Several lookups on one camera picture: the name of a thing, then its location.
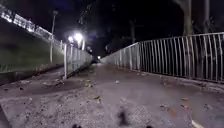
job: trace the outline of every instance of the debris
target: debris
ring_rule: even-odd
[[[185,98],[182,98],[182,100],[183,100],[183,101],[188,101],[188,98],[187,98],[187,97],[185,97]]]
[[[51,86],[52,83],[51,82],[44,82],[43,85],[46,85],[46,86]]]
[[[142,73],[142,76],[146,76],[146,73]]]
[[[205,104],[205,106],[204,106],[206,109],[209,109],[209,110],[212,110],[213,108],[212,108],[212,106],[211,105],[209,105],[209,104]]]
[[[97,103],[98,104],[101,104],[101,98],[100,98],[100,96],[95,97],[94,100],[97,100]]]
[[[98,100],[98,99],[100,99],[100,96],[94,97],[93,99]]]
[[[187,103],[182,103],[181,106],[184,107],[184,108],[189,108],[189,106],[187,105]]]
[[[161,108],[167,108],[168,106],[163,104],[163,105],[160,105],[160,107]]]
[[[101,99],[98,99],[98,100],[97,100],[97,103],[98,103],[98,104],[101,104]]]
[[[22,80],[22,81],[20,81],[20,83],[21,83],[21,84],[29,84],[30,81],[28,81],[28,80]]]
[[[163,111],[169,112],[173,117],[177,117],[176,111],[173,110],[171,107],[168,107],[167,105],[160,105],[160,107],[163,109]]]
[[[168,107],[167,111],[173,116],[173,117],[177,117],[177,113],[175,110],[173,110],[172,108]]]
[[[195,128],[204,128],[202,125],[196,123],[194,120],[192,120],[191,123]]]
[[[55,79],[54,81],[55,81],[55,82],[60,82],[60,80],[59,80],[59,79]]]
[[[92,84],[85,84],[86,87],[92,88]]]
[[[88,87],[89,87],[89,88],[92,88],[92,87],[93,87],[93,85],[89,84],[89,85],[88,85]]]
[[[8,91],[9,91],[9,89],[8,89],[8,88],[4,88],[4,91],[5,91],[5,92],[8,92]]]

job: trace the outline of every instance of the light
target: light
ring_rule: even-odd
[[[80,44],[81,41],[83,40],[83,36],[80,33],[76,33],[74,39],[78,42],[78,44]]]
[[[73,38],[71,36],[68,37],[68,41],[71,42],[71,43],[74,42],[74,40],[73,40]]]
[[[12,23],[12,20],[11,20],[11,19],[9,19],[9,18],[7,18],[7,21],[8,21],[9,23]]]
[[[34,32],[31,28],[28,28],[27,30],[28,32]]]

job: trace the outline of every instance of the fence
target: fence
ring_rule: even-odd
[[[102,61],[123,68],[223,83],[224,33],[143,41]]]

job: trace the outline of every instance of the walkway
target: walkway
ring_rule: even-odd
[[[224,95],[105,65],[0,87],[13,128],[223,128]]]

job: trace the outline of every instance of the street lamp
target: street lamp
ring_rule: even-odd
[[[81,33],[75,33],[74,36],[69,36],[68,41],[70,43],[74,43],[76,41],[78,47],[80,48],[82,46],[82,50],[85,50],[85,40]]]
[[[50,46],[50,61],[51,63],[53,62],[53,43],[54,43],[54,27],[55,27],[55,19],[57,16],[58,12],[54,11],[53,12],[53,23],[52,23],[52,29],[51,29],[51,46]]]

